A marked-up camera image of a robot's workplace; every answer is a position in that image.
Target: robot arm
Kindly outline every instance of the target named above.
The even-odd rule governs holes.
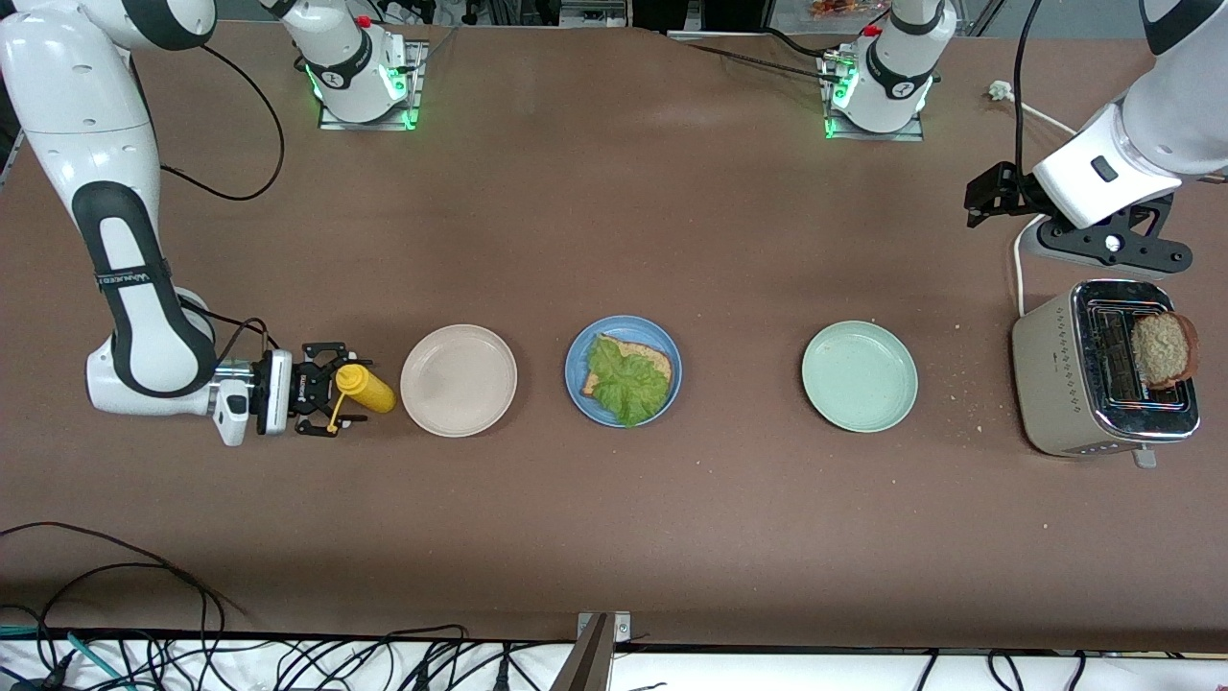
[[[316,93],[338,118],[366,123],[405,99],[405,39],[355,23],[345,0],[260,0],[281,21],[307,60]]]
[[[948,0],[896,0],[882,33],[863,33],[852,45],[856,71],[833,107],[857,126],[895,131],[925,104],[933,68],[955,34]]]
[[[91,403],[210,416],[226,444],[238,444],[252,377],[217,367],[211,324],[181,296],[203,302],[171,281],[158,241],[157,145],[126,63],[129,48],[203,44],[212,1],[17,0],[2,10],[0,69],[14,108],[115,323],[86,365]]]
[[[1151,279],[1189,268],[1189,247],[1158,234],[1183,179],[1228,166],[1228,2],[1143,0],[1142,11],[1156,65],[1033,174],[1003,162],[970,182],[969,227],[1039,212],[1024,230],[1035,253]]]

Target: table surface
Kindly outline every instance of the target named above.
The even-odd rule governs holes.
[[[804,66],[766,38],[717,44]],[[276,26],[226,23],[212,45],[278,107],[286,166],[248,203],[165,178],[178,285],[282,342],[344,339],[389,382],[426,333],[486,325],[516,355],[516,401],[470,439],[398,410],[239,449],[199,419],[93,411],[81,373],[109,313],[23,155],[0,195],[0,523],[157,551],[257,631],[565,638],[575,612],[615,609],[661,642],[1228,647],[1228,198],[1190,184],[1165,228],[1197,252],[1164,287],[1202,329],[1202,430],[1153,473],[1039,455],[1008,356],[1022,220],[971,231],[962,209],[965,182],[1011,155],[1011,113],[981,95],[1013,43],[950,44],[922,144],[825,140],[804,79],[630,29],[464,29],[402,134],[316,130]],[[1024,91],[1078,124],[1149,63],[1138,42],[1036,41]],[[166,163],[230,191],[264,179],[273,126],[235,74],[201,52],[139,64]],[[1029,124],[1025,162],[1060,142]],[[1099,275],[1025,265],[1033,306]],[[634,432],[593,425],[562,387],[571,338],[613,313],[664,325],[686,368]],[[802,392],[806,342],[851,318],[917,363],[916,407],[889,432],[836,430]],[[128,558],[49,529],[0,549],[4,601]],[[53,625],[198,626],[157,574],[79,595]]]

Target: lettuce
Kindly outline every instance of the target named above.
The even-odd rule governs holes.
[[[588,371],[597,376],[593,399],[614,414],[623,427],[635,427],[661,412],[669,380],[643,356],[623,356],[618,342],[597,336],[588,352]]]

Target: yellow bottle cap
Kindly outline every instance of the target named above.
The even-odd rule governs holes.
[[[355,394],[362,392],[367,388],[367,382],[371,379],[371,373],[367,368],[362,366],[341,366],[341,369],[336,371],[336,376],[333,382],[336,388],[346,396],[354,396]]]

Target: beige plate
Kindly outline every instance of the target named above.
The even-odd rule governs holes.
[[[495,331],[467,323],[421,339],[400,371],[409,417],[440,437],[469,437],[503,417],[516,396],[516,358]]]

